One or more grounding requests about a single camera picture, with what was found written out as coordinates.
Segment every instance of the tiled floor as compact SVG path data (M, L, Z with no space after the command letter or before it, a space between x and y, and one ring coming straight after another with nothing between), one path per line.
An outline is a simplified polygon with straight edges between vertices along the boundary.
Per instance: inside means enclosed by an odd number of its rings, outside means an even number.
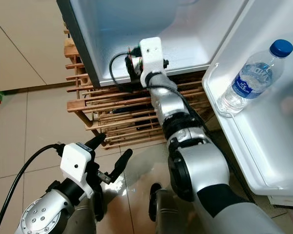
M74 99L65 88L57 88L5 96L0 105L0 209L15 175L24 162L46 144L86 142L93 135L84 124L67 113L66 102ZM96 161L103 172L110 172L126 148L98 149ZM98 234L154 234L155 225L148 218L148 197L151 184L160 182L170 188L167 150L159 141L133 145L134 155L125 172L109 186L103 185L107 214L97 225ZM24 208L44 194L54 180L62 180L60 158L49 150L39 156L20 180L5 214L0 233L14 233ZM244 196L235 177L231 185ZM266 197L254 197L258 205L287 234L293 224L285 209L276 209ZM204 233L191 204L177 199L188 233Z

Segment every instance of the plastic bottle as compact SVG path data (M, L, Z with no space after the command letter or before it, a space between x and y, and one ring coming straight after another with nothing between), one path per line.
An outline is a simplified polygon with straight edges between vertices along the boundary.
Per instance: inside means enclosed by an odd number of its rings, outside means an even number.
M217 104L221 114L236 115L254 98L271 86L283 73L284 58L293 51L290 42L276 40L269 50L258 52L247 60Z

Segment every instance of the white refrigerator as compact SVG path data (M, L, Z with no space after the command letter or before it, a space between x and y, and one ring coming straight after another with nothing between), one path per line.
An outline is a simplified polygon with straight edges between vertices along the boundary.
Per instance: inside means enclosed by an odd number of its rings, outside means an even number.
M232 118L216 100L247 58L276 39L293 45L293 0L58 0L94 86L111 85L110 59L160 37L168 75L206 70L203 87L250 189L293 206L293 52L282 77ZM130 82L122 59L119 83Z

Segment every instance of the refrigerator door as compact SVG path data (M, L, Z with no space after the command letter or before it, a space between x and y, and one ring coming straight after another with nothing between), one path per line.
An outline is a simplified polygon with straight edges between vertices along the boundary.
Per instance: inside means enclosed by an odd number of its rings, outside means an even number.
M293 44L293 0L250 0L203 86L251 190L293 206L293 52L282 77L237 116L222 117L216 107L247 58L276 39Z

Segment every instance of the black cable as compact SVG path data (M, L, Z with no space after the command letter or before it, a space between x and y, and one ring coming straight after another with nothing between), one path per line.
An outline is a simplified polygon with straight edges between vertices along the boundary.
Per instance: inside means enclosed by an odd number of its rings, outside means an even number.
M117 55L115 55L112 60L110 61L109 63L109 71L110 71L110 74L112 76L112 79L116 85L116 87L120 90L120 91L123 91L123 89L120 89L120 86L119 84L116 82L114 76L113 76L113 73L112 73L112 63L113 61L115 60L115 58L121 56L121 55L127 55L128 53L119 53ZM256 204L254 198L252 197L252 195L250 194L250 192L248 191L246 185L244 184L242 178L240 177L240 175L238 174L235 166L233 165L233 163L231 162L231 160L229 159L229 157L227 156L227 154L225 154L225 152L223 150L221 150L221 148L218 146L218 144L216 143L216 141L213 139L212 137L212 134L210 132L210 130L208 129L208 127L206 126L204 120L202 119L202 117L190 106L190 104L188 103L188 101L186 100L186 98L181 94L179 93L176 89L174 88L171 88L169 86L164 86L164 85L151 85L151 86L147 86L145 89L143 90L147 90L147 89L157 89L157 88L163 88L163 89L167 89L171 92L173 92L174 94L178 95L183 103L185 104L187 110L189 111L189 114L193 117L196 118L196 120L203 126L207 136L211 139L211 141L214 143L214 145L220 150L220 152L223 154L223 156L225 157L225 160L229 166L229 168L231 168L232 172L234 173L235 177L237 178L237 180L239 181L244 193L246 194L246 196L248 197L248 199L250 200L250 202Z
M129 93L132 93L131 90L127 89L126 87L124 87L124 86L122 86L122 85L120 85L120 84L116 81L116 79L115 79L115 77L114 77L114 75L113 75L113 71L112 71L112 64L113 64L114 60L115 60L116 58L118 58L119 56L122 56L122 55L128 55L128 54L129 54L128 52L121 52L121 53L118 53L118 54L114 55L113 58L111 59L111 61L109 62L108 68L109 68L109 73L110 73L110 75L111 75L111 77L112 77L112 80L113 80L114 84L116 85L116 87L117 87L120 91L127 91L127 92L129 92Z
M13 192L21 178L21 176L23 175L23 173L25 172L25 170L27 169L27 167L29 166L29 164L39 155L41 154L43 151L47 150L47 149L51 149L51 148L54 148L54 149L57 149L58 148L58 144L53 144L53 145L47 145L47 146L44 146L43 148L41 148L40 150L38 150L37 152L35 152L29 159L28 161L24 164L24 166L21 168L20 172L17 174L11 188L10 188L10 191L8 193L8 196L6 197L5 199L5 202L2 206L2 209L1 209L1 212L0 212L0 225L1 225L1 222L3 220L3 216L5 214L5 211L9 205L9 202L11 200L11 197L13 195Z

